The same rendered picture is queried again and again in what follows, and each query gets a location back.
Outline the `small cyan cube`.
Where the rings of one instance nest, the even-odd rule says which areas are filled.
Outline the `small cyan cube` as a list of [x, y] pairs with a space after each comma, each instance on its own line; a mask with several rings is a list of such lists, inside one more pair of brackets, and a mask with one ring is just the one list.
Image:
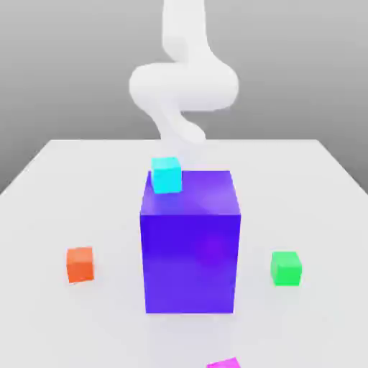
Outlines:
[[176, 157], [154, 157], [151, 183], [155, 193], [179, 193], [183, 189], [181, 165]]

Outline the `small orange cube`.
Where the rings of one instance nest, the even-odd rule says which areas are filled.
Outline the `small orange cube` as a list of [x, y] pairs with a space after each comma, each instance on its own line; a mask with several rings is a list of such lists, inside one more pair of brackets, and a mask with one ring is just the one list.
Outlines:
[[91, 247], [68, 249], [66, 256], [68, 282], [94, 280], [93, 250]]

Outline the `small green cube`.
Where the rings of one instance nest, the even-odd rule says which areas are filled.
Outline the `small green cube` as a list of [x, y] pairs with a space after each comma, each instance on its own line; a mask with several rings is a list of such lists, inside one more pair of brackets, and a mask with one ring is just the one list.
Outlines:
[[272, 253], [270, 272], [275, 286], [299, 286], [302, 263], [297, 252]]

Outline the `small magenta cube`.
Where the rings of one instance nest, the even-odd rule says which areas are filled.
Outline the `small magenta cube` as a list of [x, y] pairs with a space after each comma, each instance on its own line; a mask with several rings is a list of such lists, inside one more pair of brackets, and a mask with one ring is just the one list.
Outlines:
[[241, 368], [236, 357], [212, 362], [206, 365], [206, 368]]

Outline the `large purple box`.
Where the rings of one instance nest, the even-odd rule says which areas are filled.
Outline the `large purple box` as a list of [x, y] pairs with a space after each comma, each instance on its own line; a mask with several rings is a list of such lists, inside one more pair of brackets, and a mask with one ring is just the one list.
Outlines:
[[145, 183], [139, 214], [147, 313], [232, 313], [241, 211], [228, 170], [185, 171], [179, 193]]

